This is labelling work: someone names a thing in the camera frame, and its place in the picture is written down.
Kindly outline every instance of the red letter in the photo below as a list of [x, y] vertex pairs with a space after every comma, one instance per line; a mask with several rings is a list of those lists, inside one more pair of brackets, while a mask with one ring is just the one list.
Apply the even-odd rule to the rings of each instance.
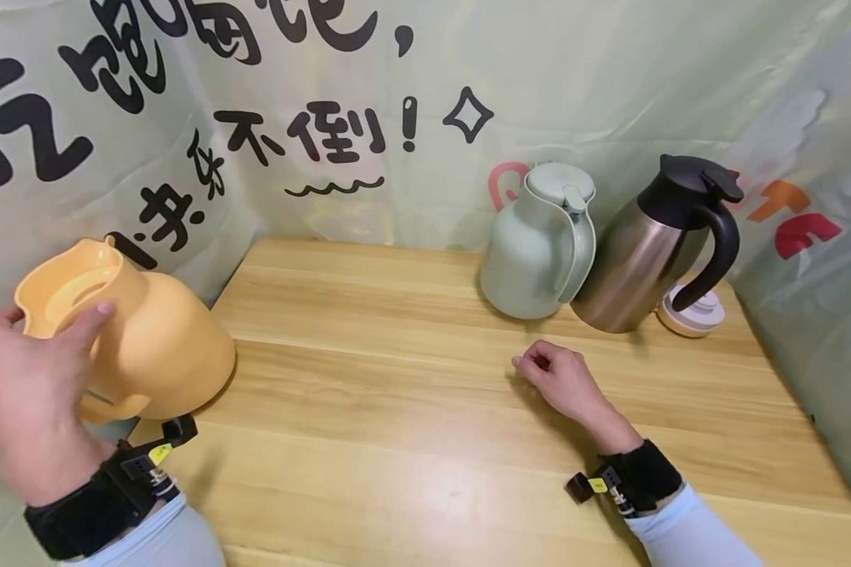
[[813, 246], [810, 234], [827, 243], [841, 233], [842, 229], [822, 213], [807, 213], [779, 225], [775, 232], [775, 249], [779, 256], [788, 259]]

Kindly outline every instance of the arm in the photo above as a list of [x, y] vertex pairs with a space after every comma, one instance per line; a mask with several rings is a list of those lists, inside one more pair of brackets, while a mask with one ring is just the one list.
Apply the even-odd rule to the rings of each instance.
[[[582, 425], [601, 454], [627, 454], [642, 446], [634, 426], [601, 393], [582, 354], [538, 341], [511, 364], [552, 407]], [[655, 513], [627, 524], [654, 566], [762, 565], [687, 483], [660, 501]]]
[[[90, 481], [114, 453], [87, 433], [77, 408], [91, 368], [91, 345], [113, 305], [81, 315], [53, 339], [13, 328], [23, 314], [0, 311], [0, 474], [27, 505], [47, 506]], [[182, 495], [158, 502], [133, 530], [87, 560], [67, 565], [218, 567], [221, 548]]]

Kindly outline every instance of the green pitcher lid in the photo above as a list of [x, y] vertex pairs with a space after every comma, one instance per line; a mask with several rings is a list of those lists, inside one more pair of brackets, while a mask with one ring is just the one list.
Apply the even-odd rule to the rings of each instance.
[[582, 211], [595, 195], [595, 184], [582, 169], [567, 163], [540, 163], [530, 169], [525, 179], [526, 189], [533, 195], [558, 207]]

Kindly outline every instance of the pink graphic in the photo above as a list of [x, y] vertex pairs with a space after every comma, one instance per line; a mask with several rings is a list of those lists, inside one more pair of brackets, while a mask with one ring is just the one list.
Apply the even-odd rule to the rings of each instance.
[[813, 234], [824, 243], [842, 233], [842, 229], [822, 213], [807, 213], [786, 220], [775, 233], [775, 249], [779, 256], [788, 259], [813, 246]]
[[[507, 172], [517, 172], [517, 175], [519, 175], [517, 184], [520, 185], [523, 183], [523, 178], [526, 178], [526, 174], [530, 172], [530, 167], [520, 161], [505, 161], [492, 169], [492, 172], [488, 174], [488, 195], [492, 198], [495, 210], [501, 210], [504, 207], [504, 199], [501, 195], [501, 187], [498, 187], [498, 181]], [[517, 199], [517, 193], [509, 189], [504, 192], [504, 197], [507, 197], [509, 202], [513, 202]]]
[[747, 215], [748, 221], [762, 222], [784, 208], [802, 213], [810, 206], [810, 198], [800, 187], [785, 180], [774, 180], [766, 186], [760, 195], [767, 201]]

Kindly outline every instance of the white sleeve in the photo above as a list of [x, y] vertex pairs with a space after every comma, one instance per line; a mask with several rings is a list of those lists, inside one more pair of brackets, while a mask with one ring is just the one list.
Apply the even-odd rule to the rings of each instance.
[[224, 555], [205, 519], [179, 495], [110, 547], [76, 567], [224, 567]]
[[658, 513], [628, 519], [653, 567], [753, 567], [760, 558], [685, 485]]

